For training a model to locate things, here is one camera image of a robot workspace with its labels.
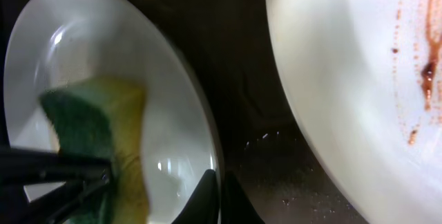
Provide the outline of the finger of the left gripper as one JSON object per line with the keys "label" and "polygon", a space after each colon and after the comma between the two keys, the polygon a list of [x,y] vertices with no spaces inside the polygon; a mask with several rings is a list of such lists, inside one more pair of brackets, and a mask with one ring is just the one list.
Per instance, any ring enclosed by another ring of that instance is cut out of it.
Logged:
{"label": "finger of the left gripper", "polygon": [[22,209],[10,210],[2,223],[64,223],[79,210],[101,202],[113,182],[106,159],[30,149],[1,148],[1,190],[62,183]]}

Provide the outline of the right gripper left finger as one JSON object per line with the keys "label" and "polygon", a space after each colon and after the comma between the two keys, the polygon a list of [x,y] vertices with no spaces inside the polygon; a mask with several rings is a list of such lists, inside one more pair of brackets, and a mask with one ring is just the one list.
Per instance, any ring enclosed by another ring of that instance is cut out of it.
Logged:
{"label": "right gripper left finger", "polygon": [[219,204],[216,172],[207,169],[172,224],[217,224]]}

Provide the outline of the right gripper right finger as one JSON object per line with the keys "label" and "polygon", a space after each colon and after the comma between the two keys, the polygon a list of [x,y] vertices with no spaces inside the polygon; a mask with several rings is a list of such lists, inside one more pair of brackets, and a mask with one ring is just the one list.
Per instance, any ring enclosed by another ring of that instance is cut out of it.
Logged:
{"label": "right gripper right finger", "polygon": [[224,176],[221,199],[221,224],[265,224],[231,171]]}

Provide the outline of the green and yellow sponge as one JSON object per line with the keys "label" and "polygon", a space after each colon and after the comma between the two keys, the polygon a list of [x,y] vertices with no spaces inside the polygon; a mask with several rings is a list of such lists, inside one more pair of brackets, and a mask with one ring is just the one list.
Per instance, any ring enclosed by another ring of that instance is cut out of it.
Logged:
{"label": "green and yellow sponge", "polygon": [[94,77],[54,88],[39,103],[59,141],[59,150],[108,159],[113,186],[69,223],[142,224],[148,198],[140,158],[146,91],[129,80]]}

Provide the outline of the pale grey plate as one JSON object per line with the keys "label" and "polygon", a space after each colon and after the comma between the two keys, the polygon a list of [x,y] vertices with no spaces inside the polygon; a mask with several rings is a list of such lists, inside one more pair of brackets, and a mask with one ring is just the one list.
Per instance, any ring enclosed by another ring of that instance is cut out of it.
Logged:
{"label": "pale grey plate", "polygon": [[97,75],[146,88],[140,149],[149,223],[171,223],[207,169],[221,170],[215,122],[183,54],[127,0],[30,0],[9,38],[3,78],[10,144],[59,148],[37,98]]}

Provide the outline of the white plate bottom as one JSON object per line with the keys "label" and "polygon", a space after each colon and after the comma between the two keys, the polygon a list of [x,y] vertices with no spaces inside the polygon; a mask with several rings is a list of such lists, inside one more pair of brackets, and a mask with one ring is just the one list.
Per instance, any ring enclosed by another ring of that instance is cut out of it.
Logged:
{"label": "white plate bottom", "polygon": [[441,222],[441,0],[266,0],[287,101],[370,223]]}

